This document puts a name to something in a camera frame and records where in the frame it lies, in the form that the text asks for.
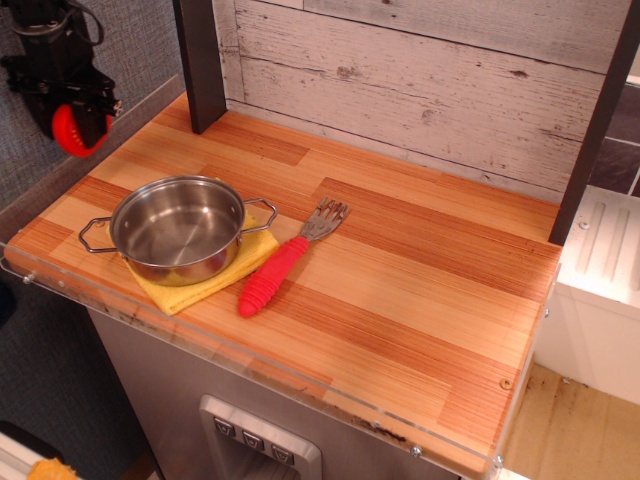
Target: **yellow cloth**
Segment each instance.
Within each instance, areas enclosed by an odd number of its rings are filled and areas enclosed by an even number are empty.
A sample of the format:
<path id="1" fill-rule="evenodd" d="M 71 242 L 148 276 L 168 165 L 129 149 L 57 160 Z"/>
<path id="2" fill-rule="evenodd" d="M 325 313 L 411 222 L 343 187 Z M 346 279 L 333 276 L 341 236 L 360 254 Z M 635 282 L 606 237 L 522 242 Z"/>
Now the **yellow cloth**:
<path id="1" fill-rule="evenodd" d="M 256 219 L 247 213 L 243 229 L 258 225 Z M 257 270 L 279 246 L 280 244 L 268 229 L 243 235 L 238 255 L 231 265 L 209 280 L 185 287 L 157 285 L 140 277 L 131 270 L 127 262 L 125 263 L 140 286 L 160 307 L 160 310 L 168 315 L 175 315 Z"/>

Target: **screw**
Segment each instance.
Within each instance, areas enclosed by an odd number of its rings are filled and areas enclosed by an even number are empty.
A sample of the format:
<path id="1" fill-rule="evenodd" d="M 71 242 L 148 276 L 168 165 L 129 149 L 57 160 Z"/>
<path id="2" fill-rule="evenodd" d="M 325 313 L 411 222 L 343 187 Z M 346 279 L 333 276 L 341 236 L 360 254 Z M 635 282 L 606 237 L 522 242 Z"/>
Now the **screw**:
<path id="1" fill-rule="evenodd" d="M 513 387 L 513 382 L 508 378 L 503 378 L 502 380 L 500 380 L 500 387 L 503 390 L 511 390 L 511 388 Z"/>

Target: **wooden countertop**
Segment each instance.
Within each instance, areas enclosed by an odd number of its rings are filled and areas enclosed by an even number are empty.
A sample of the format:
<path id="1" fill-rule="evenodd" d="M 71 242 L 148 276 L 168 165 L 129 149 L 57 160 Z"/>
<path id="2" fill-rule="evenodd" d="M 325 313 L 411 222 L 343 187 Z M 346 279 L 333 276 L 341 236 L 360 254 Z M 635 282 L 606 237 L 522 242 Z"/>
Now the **wooden countertop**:
<path id="1" fill-rule="evenodd" d="M 118 254 L 89 254 L 77 234 L 131 191 L 179 174 L 275 203 L 281 242 L 324 196 L 351 212 L 258 315 L 236 313 L 243 280 L 169 318 Z M 546 242 L 557 210 L 232 112 L 198 136 L 182 96 L 5 255 L 36 282 L 480 478 L 500 453 L 557 267 L 560 248 Z"/>

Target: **whitewashed wood backsplash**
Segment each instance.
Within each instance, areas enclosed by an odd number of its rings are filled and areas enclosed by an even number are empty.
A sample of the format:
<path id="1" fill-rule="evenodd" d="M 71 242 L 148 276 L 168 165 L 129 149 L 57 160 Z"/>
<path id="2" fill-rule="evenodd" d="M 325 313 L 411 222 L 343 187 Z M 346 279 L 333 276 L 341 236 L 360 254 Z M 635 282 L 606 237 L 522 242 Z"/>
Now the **whitewashed wood backsplash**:
<path id="1" fill-rule="evenodd" d="M 228 107 L 559 202 L 630 0 L 213 0 Z"/>

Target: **slotted spatula head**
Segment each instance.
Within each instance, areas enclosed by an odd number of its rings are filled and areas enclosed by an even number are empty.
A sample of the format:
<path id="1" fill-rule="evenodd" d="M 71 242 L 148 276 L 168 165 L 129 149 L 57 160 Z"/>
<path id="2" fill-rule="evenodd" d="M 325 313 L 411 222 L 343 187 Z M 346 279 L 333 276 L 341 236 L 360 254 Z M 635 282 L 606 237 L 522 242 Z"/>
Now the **slotted spatula head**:
<path id="1" fill-rule="evenodd" d="M 329 235 L 340 225 L 348 210 L 346 204 L 336 204 L 335 200 L 327 203 L 327 197 L 323 198 L 302 227 L 300 235 L 309 241 Z"/>

